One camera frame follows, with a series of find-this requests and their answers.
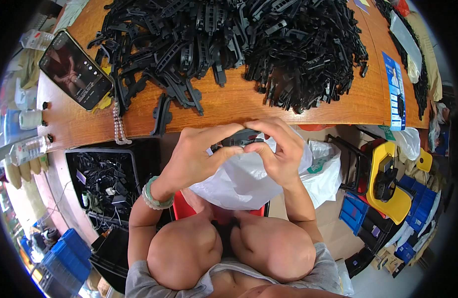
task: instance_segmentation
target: plastic bottle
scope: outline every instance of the plastic bottle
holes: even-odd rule
[[[20,42],[24,48],[45,51],[53,38],[51,33],[30,29],[22,35]]]
[[[23,140],[13,144],[9,154],[5,156],[5,161],[19,166],[44,155],[47,148],[47,139],[44,136]]]

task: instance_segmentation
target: red stool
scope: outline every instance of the red stool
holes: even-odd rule
[[[259,210],[251,210],[250,214],[257,215],[260,217],[267,217],[268,216],[268,208],[269,203],[263,205]],[[174,217],[176,220],[181,218],[190,217],[191,215],[196,214],[194,209],[186,202],[184,199],[183,194],[181,191],[176,192],[174,194],[174,202],[172,204],[172,208],[174,210]],[[212,206],[212,210],[214,212],[215,220],[217,220],[220,224],[226,224],[231,217],[231,210],[225,210],[218,206]]]

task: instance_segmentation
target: purple paper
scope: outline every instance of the purple paper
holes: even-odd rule
[[[353,0],[353,2],[355,3],[356,6],[358,6],[359,8],[361,8],[365,13],[369,14],[369,13],[368,13],[368,9],[366,8],[366,5],[364,5],[363,3],[361,3],[360,0]]]

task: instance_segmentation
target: hand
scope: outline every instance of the hand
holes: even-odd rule
[[[246,123],[247,128],[270,135],[277,142],[275,153],[265,142],[252,143],[244,152],[257,152],[270,178],[283,188],[289,188],[300,180],[298,167],[302,159],[305,141],[280,118],[268,118]]]
[[[227,159],[244,153],[239,146],[222,147],[212,156],[206,152],[211,145],[242,129],[244,127],[237,123],[202,129],[184,128],[169,163],[151,185],[153,199],[167,199],[168,194],[206,180]]]

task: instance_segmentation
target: phone screen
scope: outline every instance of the phone screen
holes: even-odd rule
[[[40,69],[86,110],[92,110],[113,87],[65,31],[59,32],[45,51]]]

